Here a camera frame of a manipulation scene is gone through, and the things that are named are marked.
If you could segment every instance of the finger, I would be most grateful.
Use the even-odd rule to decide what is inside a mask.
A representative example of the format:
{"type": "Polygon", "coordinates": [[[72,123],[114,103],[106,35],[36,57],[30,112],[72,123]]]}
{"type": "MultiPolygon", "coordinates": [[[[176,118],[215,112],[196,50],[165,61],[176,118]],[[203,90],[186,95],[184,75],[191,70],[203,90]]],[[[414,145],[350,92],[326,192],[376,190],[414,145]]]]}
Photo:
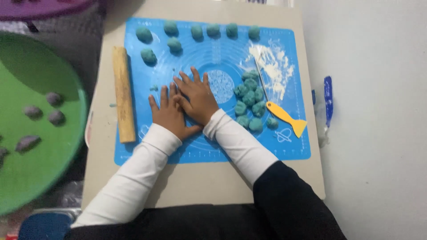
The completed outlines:
{"type": "Polygon", "coordinates": [[[197,71],[197,69],[193,66],[190,69],[191,69],[191,72],[193,73],[194,82],[195,83],[201,83],[200,75],[199,75],[199,72],[197,71]]]}
{"type": "Polygon", "coordinates": [[[208,79],[208,73],[203,74],[203,84],[210,89],[209,87],[209,79],[208,79]]]}
{"type": "Polygon", "coordinates": [[[150,96],[148,96],[148,102],[150,103],[152,113],[159,111],[159,107],[157,106],[156,100],[154,99],[153,95],[150,94],[150,96]]]}
{"type": "Polygon", "coordinates": [[[203,130],[203,126],[202,125],[194,125],[191,127],[186,127],[185,128],[185,137],[189,137],[191,135],[194,135],[198,132],[200,132],[201,130],[203,130]]]}
{"type": "Polygon", "coordinates": [[[182,109],[184,109],[185,112],[190,113],[192,111],[192,107],[191,104],[188,102],[188,100],[181,96],[181,95],[175,95],[175,97],[173,97],[173,100],[179,104],[182,109]]]}
{"type": "Polygon", "coordinates": [[[161,93],[160,93],[160,108],[167,107],[167,104],[169,102],[169,99],[167,97],[167,86],[161,87],[161,93]]]}
{"type": "Polygon", "coordinates": [[[191,84],[193,82],[193,81],[191,81],[191,79],[183,71],[179,71],[179,75],[181,76],[182,80],[186,84],[191,84]]]}
{"type": "Polygon", "coordinates": [[[184,93],[184,94],[190,93],[190,88],[181,79],[174,76],[173,81],[176,83],[176,85],[182,91],[182,93],[184,93]]]}
{"type": "MultiPolygon", "coordinates": [[[[172,98],[173,98],[173,96],[175,96],[175,95],[177,94],[177,92],[176,92],[176,85],[175,85],[175,83],[171,82],[171,83],[169,84],[169,89],[170,89],[170,91],[169,91],[169,99],[172,99],[172,98]]],[[[174,106],[174,107],[175,107],[176,102],[175,102],[175,101],[169,101],[169,105],[172,105],[172,106],[174,106]]]]}

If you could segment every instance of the wooden rolling pin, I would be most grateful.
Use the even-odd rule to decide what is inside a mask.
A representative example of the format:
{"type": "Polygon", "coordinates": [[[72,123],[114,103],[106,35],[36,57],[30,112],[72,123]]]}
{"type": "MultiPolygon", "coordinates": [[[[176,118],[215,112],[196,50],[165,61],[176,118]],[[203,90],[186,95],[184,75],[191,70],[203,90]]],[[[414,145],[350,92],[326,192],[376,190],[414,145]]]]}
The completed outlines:
{"type": "Polygon", "coordinates": [[[113,69],[116,85],[117,121],[121,143],[135,142],[135,124],[128,72],[128,53],[124,47],[113,47],[113,69]]]}

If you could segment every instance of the white sleeve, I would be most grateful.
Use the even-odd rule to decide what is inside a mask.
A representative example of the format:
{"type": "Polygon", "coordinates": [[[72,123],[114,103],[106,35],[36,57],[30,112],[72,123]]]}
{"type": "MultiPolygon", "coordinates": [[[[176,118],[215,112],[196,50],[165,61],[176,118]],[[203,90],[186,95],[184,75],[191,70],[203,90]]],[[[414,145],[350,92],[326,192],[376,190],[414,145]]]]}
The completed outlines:
{"type": "Polygon", "coordinates": [[[211,120],[203,129],[203,133],[221,145],[252,185],[267,168],[278,160],[250,132],[222,109],[212,115],[211,120]]]}
{"type": "Polygon", "coordinates": [[[132,221],[144,208],[151,188],[167,158],[182,142],[153,123],[138,146],[107,185],[90,202],[72,228],[132,221]]]}

